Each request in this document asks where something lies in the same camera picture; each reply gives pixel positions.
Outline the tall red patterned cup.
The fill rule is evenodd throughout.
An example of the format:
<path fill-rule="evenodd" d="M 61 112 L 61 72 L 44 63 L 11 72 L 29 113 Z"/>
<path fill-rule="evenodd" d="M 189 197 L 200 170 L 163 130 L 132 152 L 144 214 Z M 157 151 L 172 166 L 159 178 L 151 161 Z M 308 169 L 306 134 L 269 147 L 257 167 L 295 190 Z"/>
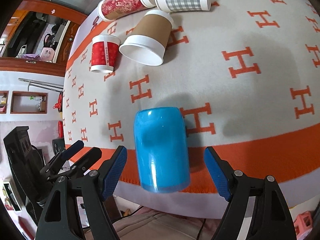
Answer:
<path fill-rule="evenodd" d="M 97 13 L 100 19 L 109 22 L 146 9 L 141 0 L 102 0 Z"/>

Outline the pink rice cooker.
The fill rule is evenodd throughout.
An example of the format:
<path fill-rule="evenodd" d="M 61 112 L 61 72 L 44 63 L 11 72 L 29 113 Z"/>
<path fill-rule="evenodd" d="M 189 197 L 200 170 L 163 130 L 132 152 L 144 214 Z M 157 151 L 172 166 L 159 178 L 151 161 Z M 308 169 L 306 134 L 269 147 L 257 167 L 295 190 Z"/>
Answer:
<path fill-rule="evenodd" d="M 55 54 L 55 50 L 53 48 L 43 47 L 40 54 L 40 60 L 46 61 L 46 62 L 52 62 L 54 58 L 54 54 Z"/>

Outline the blue plastic cup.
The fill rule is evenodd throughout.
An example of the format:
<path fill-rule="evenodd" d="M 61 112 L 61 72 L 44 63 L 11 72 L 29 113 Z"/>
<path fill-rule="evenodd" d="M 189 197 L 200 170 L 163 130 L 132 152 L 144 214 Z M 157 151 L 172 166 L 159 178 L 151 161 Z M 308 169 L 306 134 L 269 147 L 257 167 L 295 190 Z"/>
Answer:
<path fill-rule="evenodd" d="M 133 124 L 141 187 L 172 193 L 190 184 L 189 154 L 184 119 L 177 107 L 136 113 Z"/>

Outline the brown sleeve paper cup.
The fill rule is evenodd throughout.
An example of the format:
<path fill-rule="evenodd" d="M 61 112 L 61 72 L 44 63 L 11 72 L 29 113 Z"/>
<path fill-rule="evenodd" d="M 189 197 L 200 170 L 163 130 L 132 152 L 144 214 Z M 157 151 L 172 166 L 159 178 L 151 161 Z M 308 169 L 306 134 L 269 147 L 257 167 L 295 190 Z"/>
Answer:
<path fill-rule="evenodd" d="M 120 53 L 147 66 L 160 66 L 173 25 L 169 13 L 156 9 L 148 11 L 119 47 Z"/>

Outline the small red paper cup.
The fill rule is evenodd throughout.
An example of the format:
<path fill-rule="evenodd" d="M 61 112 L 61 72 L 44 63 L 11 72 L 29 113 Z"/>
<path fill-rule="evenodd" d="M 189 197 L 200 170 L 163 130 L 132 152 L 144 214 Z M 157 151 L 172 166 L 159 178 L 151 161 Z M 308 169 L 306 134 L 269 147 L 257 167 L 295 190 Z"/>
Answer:
<path fill-rule="evenodd" d="M 120 39 L 113 35 L 97 35 L 92 38 L 90 71 L 110 74 L 118 57 Z"/>

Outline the wooden kitchen cabinet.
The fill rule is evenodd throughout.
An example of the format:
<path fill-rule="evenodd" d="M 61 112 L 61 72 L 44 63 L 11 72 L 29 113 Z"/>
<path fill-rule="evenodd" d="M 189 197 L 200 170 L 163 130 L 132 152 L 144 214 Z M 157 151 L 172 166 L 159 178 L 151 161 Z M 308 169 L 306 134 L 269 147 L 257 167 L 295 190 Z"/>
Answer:
<path fill-rule="evenodd" d="M 23 0 L 1 33 L 1 72 L 63 77 L 76 32 L 86 17 L 58 3 Z M 43 47 L 55 50 L 52 62 L 40 60 Z"/>

